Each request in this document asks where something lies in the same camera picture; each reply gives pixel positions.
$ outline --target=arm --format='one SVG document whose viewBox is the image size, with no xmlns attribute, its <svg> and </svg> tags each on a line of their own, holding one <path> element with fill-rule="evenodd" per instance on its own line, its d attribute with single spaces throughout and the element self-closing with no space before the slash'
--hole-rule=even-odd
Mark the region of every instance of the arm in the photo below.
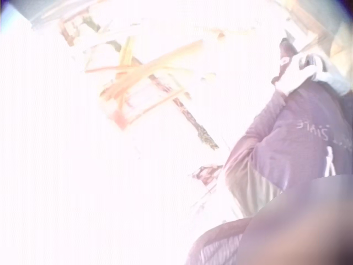
<svg viewBox="0 0 353 265">
<path fill-rule="evenodd" d="M 251 160 L 255 147 L 271 134 L 286 105 L 286 97 L 314 73 L 312 67 L 299 70 L 298 60 L 301 57 L 300 54 L 293 57 L 275 84 L 276 92 L 236 143 L 220 175 L 217 189 L 225 203 L 230 202 L 230 208 L 237 218 L 253 216 L 282 192 L 254 169 Z"/>
</svg>

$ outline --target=bright sky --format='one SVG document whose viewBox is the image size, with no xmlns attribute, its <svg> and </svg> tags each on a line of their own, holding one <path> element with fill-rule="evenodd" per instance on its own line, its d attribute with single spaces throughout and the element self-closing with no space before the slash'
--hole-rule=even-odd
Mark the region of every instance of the bright sky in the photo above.
<svg viewBox="0 0 353 265">
<path fill-rule="evenodd" d="M 151 4 L 147 13 L 158 13 L 159 5 L 166 7 Z M 195 11 L 188 12 L 191 18 Z M 0 263 L 180 264 L 185 182 L 175 179 L 200 166 L 195 150 L 206 153 L 193 128 L 179 126 L 182 116 L 170 121 L 175 109 L 166 105 L 163 115 L 141 123 L 140 141 L 150 144 L 140 145 L 149 157 L 139 160 L 130 139 L 101 112 L 63 39 L 20 28 L 1 43 Z M 223 76 L 223 91 L 253 79 L 254 72 L 241 73 L 237 82 Z M 166 135 L 183 141 L 169 145 Z"/>
</svg>

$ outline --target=white glove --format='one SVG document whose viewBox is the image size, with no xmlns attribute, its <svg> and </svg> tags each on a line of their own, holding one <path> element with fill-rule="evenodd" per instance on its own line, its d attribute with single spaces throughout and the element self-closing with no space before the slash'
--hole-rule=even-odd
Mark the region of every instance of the white glove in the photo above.
<svg viewBox="0 0 353 265">
<path fill-rule="evenodd" d="M 313 76 L 317 72 L 316 66 L 310 65 L 300 70 L 299 62 L 305 58 L 305 55 L 300 53 L 295 55 L 286 69 L 281 79 L 275 83 L 278 91 L 281 91 L 286 96 L 297 89 L 306 79 Z"/>
<path fill-rule="evenodd" d="M 328 73 L 318 71 L 314 75 L 314 81 L 325 82 L 337 92 L 339 96 L 344 96 L 351 89 L 351 84 L 340 74 L 338 73 Z"/>
</svg>

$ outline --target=purple sweatshirt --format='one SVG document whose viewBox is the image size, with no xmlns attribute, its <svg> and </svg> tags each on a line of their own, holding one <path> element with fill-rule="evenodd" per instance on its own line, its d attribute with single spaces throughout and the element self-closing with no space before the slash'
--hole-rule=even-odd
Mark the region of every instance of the purple sweatshirt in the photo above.
<svg viewBox="0 0 353 265">
<path fill-rule="evenodd" d="M 311 80 L 288 97 L 275 92 L 223 168 L 242 217 L 301 182 L 352 174 L 352 112 L 352 91 L 339 98 Z"/>
</svg>

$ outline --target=sleeve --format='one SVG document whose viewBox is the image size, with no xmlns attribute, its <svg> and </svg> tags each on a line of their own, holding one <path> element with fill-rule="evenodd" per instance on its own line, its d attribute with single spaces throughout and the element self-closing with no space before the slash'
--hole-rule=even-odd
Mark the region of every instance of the sleeve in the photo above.
<svg viewBox="0 0 353 265">
<path fill-rule="evenodd" d="M 224 203 L 230 203 L 237 219 L 256 214 L 281 190 L 261 176 L 251 164 L 255 146 L 272 131 L 285 106 L 285 95 L 276 91 L 263 111 L 254 119 L 245 135 L 236 143 L 218 180 Z"/>
<path fill-rule="evenodd" d="M 343 115 L 349 125 L 353 128 L 353 91 L 351 90 L 340 98 Z"/>
</svg>

